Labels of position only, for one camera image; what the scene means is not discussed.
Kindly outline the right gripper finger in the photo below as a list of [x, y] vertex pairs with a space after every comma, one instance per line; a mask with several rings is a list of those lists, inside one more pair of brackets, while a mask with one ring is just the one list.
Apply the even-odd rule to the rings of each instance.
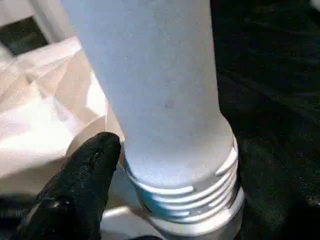
[[14, 238], [101, 239], [102, 215], [120, 154], [120, 138], [112, 132], [85, 141], [37, 195]]

